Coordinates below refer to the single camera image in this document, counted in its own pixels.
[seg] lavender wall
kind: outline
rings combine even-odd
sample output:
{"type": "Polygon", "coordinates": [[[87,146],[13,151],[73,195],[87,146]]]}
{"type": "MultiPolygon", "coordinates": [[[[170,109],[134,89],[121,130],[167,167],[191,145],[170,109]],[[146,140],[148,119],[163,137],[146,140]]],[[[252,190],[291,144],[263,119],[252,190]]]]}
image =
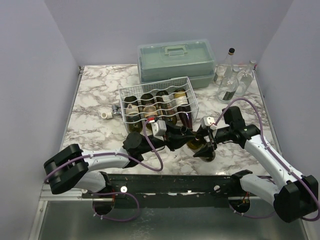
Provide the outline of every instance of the lavender wall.
{"type": "Polygon", "coordinates": [[[79,70],[42,0],[2,2],[0,32],[0,238],[24,240],[79,70]]]}
{"type": "MultiPolygon", "coordinates": [[[[284,157],[320,180],[320,1],[295,0],[257,74],[284,157]]],[[[316,223],[320,234],[320,223],[316,223]]]]}
{"type": "Polygon", "coordinates": [[[217,59],[261,58],[292,0],[45,0],[79,65],[135,64],[137,46],[209,39],[217,59]]]}

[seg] wire basket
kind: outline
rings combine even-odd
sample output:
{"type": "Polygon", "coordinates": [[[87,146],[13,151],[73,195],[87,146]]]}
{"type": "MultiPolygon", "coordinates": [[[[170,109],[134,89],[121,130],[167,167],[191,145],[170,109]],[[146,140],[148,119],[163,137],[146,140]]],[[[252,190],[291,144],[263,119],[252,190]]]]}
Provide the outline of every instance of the wire basket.
{"type": "Polygon", "coordinates": [[[119,95],[120,95],[120,104],[121,104],[121,112],[122,112],[122,119],[126,128],[126,131],[129,133],[129,122],[127,122],[127,117],[129,115],[126,114],[126,108],[125,103],[129,104],[130,102],[125,102],[125,98],[126,97],[130,97],[130,96],[135,96],[137,98],[137,101],[139,103],[139,113],[137,113],[136,115],[140,115],[141,120],[136,121],[136,122],[130,122],[130,124],[133,123],[137,123],[137,122],[144,122],[147,119],[145,118],[144,114],[147,114],[147,112],[143,112],[143,107],[142,107],[142,103],[141,103],[141,96],[143,94],[152,94],[153,95],[153,99],[156,106],[156,111],[154,112],[148,112],[148,114],[151,113],[155,113],[157,112],[158,117],[161,118],[163,116],[165,117],[171,117],[173,115],[163,115],[162,111],[160,108],[158,108],[158,102],[157,102],[157,97],[156,94],[159,91],[167,91],[168,92],[168,97],[170,98],[170,102],[166,102],[169,103],[172,108],[168,109],[168,110],[174,110],[174,114],[173,115],[178,115],[179,113],[190,113],[191,112],[191,116],[192,116],[192,120],[195,121],[197,119],[197,115],[198,115],[198,111],[199,111],[199,105],[195,96],[195,92],[192,89],[190,80],[188,77],[179,77],[179,78],[174,78],[174,79],[170,79],[170,80],[164,80],[164,81],[157,81],[157,82],[151,82],[151,83],[146,83],[146,84],[141,84],[141,85],[136,85],[136,86],[129,86],[129,87],[122,87],[119,89],[119,95]],[[187,99],[188,99],[188,106],[190,106],[191,111],[179,111],[177,110],[177,105],[176,105],[176,101],[174,99],[174,93],[175,90],[183,88],[185,89],[185,93],[187,95],[187,99]]]}

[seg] white marble surface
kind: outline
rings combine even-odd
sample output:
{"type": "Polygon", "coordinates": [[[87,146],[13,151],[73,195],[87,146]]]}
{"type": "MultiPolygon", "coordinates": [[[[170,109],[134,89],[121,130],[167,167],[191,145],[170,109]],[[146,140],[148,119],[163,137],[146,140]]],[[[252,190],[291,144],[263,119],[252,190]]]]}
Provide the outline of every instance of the white marble surface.
{"type": "MultiPolygon", "coordinates": [[[[119,88],[139,84],[138,69],[136,65],[119,66],[86,66],[76,95],[72,114],[65,135],[63,147],[77,143],[86,150],[111,150],[121,147],[126,139],[127,132],[121,117],[104,120],[101,112],[110,112],[112,104],[119,103],[119,88]]],[[[199,104],[197,120],[193,124],[198,129],[203,116],[221,114],[226,104],[220,103],[215,93],[218,87],[213,83],[207,88],[195,89],[199,104]]],[[[263,107],[257,82],[254,80],[245,95],[258,108],[266,138],[273,145],[274,140],[270,131],[267,115],[263,107]]],[[[238,101],[246,123],[259,126],[254,110],[243,101],[238,101]]],[[[218,127],[225,127],[224,121],[218,127]]],[[[248,152],[240,146],[228,143],[218,145],[216,157],[212,162],[204,162],[193,158],[193,152],[185,145],[171,152],[167,148],[160,151],[164,168],[161,172],[154,172],[137,165],[133,168],[109,168],[107,173],[122,174],[172,174],[172,175],[231,175],[241,170],[251,170],[256,175],[267,175],[265,169],[248,152]]],[[[159,161],[154,153],[143,155],[144,163],[159,167],[159,161]]]]}

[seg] plastic storage box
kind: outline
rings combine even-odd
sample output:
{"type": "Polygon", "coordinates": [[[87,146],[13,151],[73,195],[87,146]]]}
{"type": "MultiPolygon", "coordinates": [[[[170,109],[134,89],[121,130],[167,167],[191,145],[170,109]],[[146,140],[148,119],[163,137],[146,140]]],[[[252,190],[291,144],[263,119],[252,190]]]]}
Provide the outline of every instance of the plastic storage box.
{"type": "Polygon", "coordinates": [[[216,58],[208,40],[190,40],[141,45],[138,72],[141,83],[189,77],[194,89],[212,81],[216,58]]]}

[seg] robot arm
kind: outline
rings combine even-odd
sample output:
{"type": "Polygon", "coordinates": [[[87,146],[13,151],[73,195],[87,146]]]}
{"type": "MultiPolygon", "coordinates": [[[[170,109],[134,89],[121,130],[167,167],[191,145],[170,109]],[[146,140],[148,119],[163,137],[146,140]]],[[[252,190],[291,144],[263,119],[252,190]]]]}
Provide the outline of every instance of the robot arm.
{"type": "MultiPolygon", "coordinates": [[[[312,175],[304,176],[300,171],[293,168],[265,139],[267,146],[290,169],[288,173],[287,169],[279,164],[262,143],[260,130],[253,124],[245,124],[238,107],[230,107],[224,114],[224,121],[229,126],[216,129],[212,117],[204,117],[201,120],[201,126],[197,134],[203,137],[208,136],[209,142],[206,147],[194,154],[194,157],[214,158],[214,150],[217,149],[219,143],[229,141],[237,143],[261,163],[276,184],[257,177],[249,170],[243,170],[230,177],[231,189],[244,190],[267,201],[273,205],[278,216],[287,223],[317,210],[317,205],[310,194],[291,174],[295,173],[299,176],[318,198],[318,182],[312,175]]],[[[157,131],[153,131],[154,135],[149,136],[156,149],[167,146],[171,151],[174,151],[195,138],[195,135],[185,127],[166,124],[163,128],[163,122],[161,123],[160,120],[157,122],[158,124],[154,128],[157,131]]],[[[103,155],[101,154],[102,151],[82,151],[77,144],[72,144],[49,159],[44,164],[44,169],[47,175],[54,172],[48,178],[53,194],[61,194],[71,188],[86,189],[97,193],[108,188],[110,181],[105,173],[92,171],[134,167],[137,162],[130,158],[135,158],[141,162],[144,160],[142,154],[151,150],[143,135],[132,132],[123,142],[123,147],[107,151],[108,155],[106,155],[106,151],[103,151],[103,155]],[[68,164],[68,161],[80,156],[89,157],[68,164]],[[66,166],[55,171],[63,164],[66,166]]]]}
{"type": "Polygon", "coordinates": [[[216,149],[219,143],[229,141],[239,144],[259,161],[275,182],[275,184],[272,184],[255,176],[251,171],[244,170],[231,176],[236,185],[238,184],[244,191],[253,193],[273,205],[278,216],[287,223],[318,209],[311,195],[301,182],[293,176],[293,174],[298,176],[318,199],[318,182],[312,175],[304,176],[291,166],[273,149],[266,139],[264,139],[265,146],[260,130],[253,124],[245,124],[237,106],[231,106],[225,112],[224,122],[229,126],[218,130],[210,130],[213,139],[211,144],[214,148],[216,149]],[[267,148],[275,153],[289,171],[280,164],[279,160],[267,148]]]}

